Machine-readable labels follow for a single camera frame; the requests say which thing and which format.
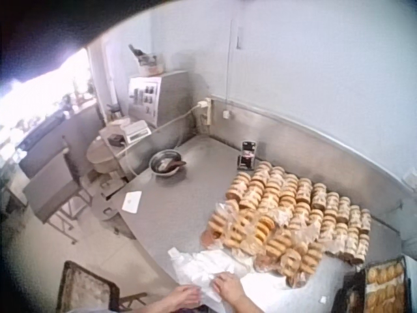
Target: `small black device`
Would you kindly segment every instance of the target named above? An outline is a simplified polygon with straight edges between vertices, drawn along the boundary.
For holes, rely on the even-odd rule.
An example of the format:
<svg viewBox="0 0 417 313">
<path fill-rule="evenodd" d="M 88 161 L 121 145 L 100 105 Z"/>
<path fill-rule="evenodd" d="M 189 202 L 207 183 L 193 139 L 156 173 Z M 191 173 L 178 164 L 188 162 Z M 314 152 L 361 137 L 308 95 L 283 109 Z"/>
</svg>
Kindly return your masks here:
<svg viewBox="0 0 417 313">
<path fill-rule="evenodd" d="M 237 168 L 239 170 L 253 170 L 255 164 L 256 142 L 242 142 L 242 150 L 237 158 Z"/>
<path fill-rule="evenodd" d="M 126 145 L 126 140 L 124 139 L 123 135 L 120 134 L 112 134 L 108 138 L 109 144 L 114 147 L 124 147 Z"/>
</svg>

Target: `white paper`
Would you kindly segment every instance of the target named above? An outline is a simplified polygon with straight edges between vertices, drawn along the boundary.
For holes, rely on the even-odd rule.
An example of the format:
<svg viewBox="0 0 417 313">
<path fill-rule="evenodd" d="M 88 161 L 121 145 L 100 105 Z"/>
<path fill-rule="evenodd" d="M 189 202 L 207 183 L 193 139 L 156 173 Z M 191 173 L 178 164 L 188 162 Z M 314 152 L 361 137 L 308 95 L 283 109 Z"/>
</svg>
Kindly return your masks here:
<svg viewBox="0 0 417 313">
<path fill-rule="evenodd" d="M 142 191 L 128 192 L 124 197 L 122 210 L 129 213 L 136 213 L 141 197 Z"/>
<path fill-rule="evenodd" d="M 270 273 L 257 273 L 224 250 L 206 250 L 200 253 L 181 253 L 176 248 L 168 251 L 179 284 L 194 284 L 201 287 L 202 303 L 218 313 L 232 312 L 231 307 L 222 301 L 212 289 L 216 274 L 230 272 L 236 274 L 242 282 L 246 295 L 264 312 L 275 312 L 275 303 L 279 290 L 290 289 L 285 277 Z"/>
</svg>

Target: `baking tray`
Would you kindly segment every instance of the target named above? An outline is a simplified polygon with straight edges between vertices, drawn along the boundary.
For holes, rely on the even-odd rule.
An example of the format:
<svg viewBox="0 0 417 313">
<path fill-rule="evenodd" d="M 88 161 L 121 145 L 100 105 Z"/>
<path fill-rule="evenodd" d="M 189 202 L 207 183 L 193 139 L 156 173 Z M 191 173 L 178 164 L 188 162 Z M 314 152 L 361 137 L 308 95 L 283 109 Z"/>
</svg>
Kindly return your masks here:
<svg viewBox="0 0 417 313">
<path fill-rule="evenodd" d="M 64 313 L 75 308 L 108 308 L 119 311 L 120 289 L 73 261 L 64 263 L 59 285 L 56 312 Z"/>
<path fill-rule="evenodd" d="M 407 276 L 407 263 L 404 256 L 390 259 L 387 261 L 373 262 L 367 264 L 365 268 L 357 273 L 348 273 L 345 275 L 343 281 L 343 287 L 336 293 L 332 313 L 345 313 L 348 312 L 349 297 L 352 292 L 356 292 L 359 295 L 359 301 L 362 307 L 357 312 L 363 312 L 366 304 L 366 285 L 367 285 L 367 272 L 371 267 L 385 265 L 392 262 L 401 261 L 404 266 L 404 287 L 405 287 L 405 306 L 404 312 L 411 313 L 411 296 L 410 296 L 410 279 Z"/>
<path fill-rule="evenodd" d="M 380 261 L 380 262 L 373 262 L 373 263 L 369 263 L 366 265 L 366 267 L 364 269 L 362 269 L 365 272 L 365 281 L 364 281 L 364 303 L 366 303 L 367 297 L 366 297 L 366 286 L 367 286 L 367 274 L 368 271 L 372 268 L 372 267 L 376 267 L 376 266 L 381 266 L 381 265 L 386 265 L 389 263 L 397 263 L 397 262 L 401 262 L 403 264 L 403 268 L 404 268 L 404 278 L 403 278 L 403 284 L 404 284 L 404 289 L 405 289 L 405 304 L 404 304 L 404 312 L 407 313 L 411 313 L 412 312 L 412 308 L 411 308 L 411 295 L 410 295 L 410 279 L 407 276 L 407 263 L 405 261 L 404 256 L 400 256 L 398 258 L 394 258 L 394 259 L 390 259 L 387 261 Z"/>
</svg>

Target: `tile floor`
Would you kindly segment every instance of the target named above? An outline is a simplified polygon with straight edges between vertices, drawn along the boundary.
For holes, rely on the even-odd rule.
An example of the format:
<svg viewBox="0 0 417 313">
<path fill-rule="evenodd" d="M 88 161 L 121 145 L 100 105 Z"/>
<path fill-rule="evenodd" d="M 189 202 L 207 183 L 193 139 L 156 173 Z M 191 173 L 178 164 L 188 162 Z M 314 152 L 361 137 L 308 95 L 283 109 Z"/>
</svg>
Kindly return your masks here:
<svg viewBox="0 0 417 313">
<path fill-rule="evenodd" d="M 11 224 L 23 219 L 25 227 L 12 231 Z M 75 245 L 50 225 L 43 225 L 26 209 L 23 216 L 13 216 L 2 227 L 2 236 L 10 236 L 3 257 L 16 282 L 43 312 L 54 312 L 63 264 L 72 260 L 88 270 L 113 281 L 121 296 L 148 292 L 151 303 L 175 287 L 174 281 L 155 264 L 136 240 L 115 235 L 103 228 L 87 208 L 80 214 L 70 232 L 79 239 Z"/>
</svg>

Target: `power cord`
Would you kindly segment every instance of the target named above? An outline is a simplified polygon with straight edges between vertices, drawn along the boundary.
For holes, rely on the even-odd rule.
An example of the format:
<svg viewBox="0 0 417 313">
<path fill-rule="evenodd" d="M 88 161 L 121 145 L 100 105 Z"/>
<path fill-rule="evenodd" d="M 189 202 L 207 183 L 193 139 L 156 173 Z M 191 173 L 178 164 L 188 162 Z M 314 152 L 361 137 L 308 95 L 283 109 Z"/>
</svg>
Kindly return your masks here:
<svg viewBox="0 0 417 313">
<path fill-rule="evenodd" d="M 187 117 L 189 114 L 191 114 L 195 109 L 197 109 L 197 108 L 202 108 L 202 105 L 200 105 L 200 104 L 197 104 L 196 106 L 194 106 L 194 107 L 192 107 L 191 109 L 189 109 L 186 113 L 184 113 L 184 114 L 182 114 L 182 115 L 180 115 L 180 116 L 178 116 L 178 117 L 176 117 L 176 118 L 174 118 L 172 121 L 169 121 L 168 123 L 166 123 L 166 124 L 164 124 L 164 125 L 162 125 L 162 126 L 160 126 L 160 127 L 158 127 L 158 128 L 156 128 L 153 132 L 159 132 L 159 131 L 161 131 L 161 129 L 163 129 L 164 127 L 166 127 L 166 126 L 169 126 L 170 124 L 173 124 L 173 123 L 175 123 L 176 121 L 178 121 L 178 120 L 180 120 L 180 119 L 183 119 L 184 117 Z M 184 136 L 184 134 L 183 134 L 183 131 L 181 130 L 181 132 L 180 132 L 180 138 L 179 138 L 179 140 L 178 140 L 178 142 L 177 142 L 177 145 L 174 147 L 174 149 L 176 149 L 179 145 L 180 145 L 180 143 L 181 143 L 181 141 L 182 141 L 182 137 Z M 132 172 L 132 174 L 135 176 L 135 177 L 137 177 L 139 174 L 137 174 L 134 170 L 133 170 L 133 167 L 132 167 L 132 165 L 131 165 L 131 163 L 130 163 L 130 159 L 129 159 L 129 156 L 128 156 L 128 150 L 129 149 L 131 149 L 133 146 L 135 146 L 137 143 L 139 143 L 141 140 L 139 140 L 139 141 L 137 141 L 137 142 L 135 142 L 133 145 L 126 145 L 126 143 L 122 143 L 123 145 L 124 145 L 124 156 L 125 156 L 125 158 L 126 158 L 126 163 L 127 163 L 127 166 L 128 166 L 128 169 Z"/>
</svg>

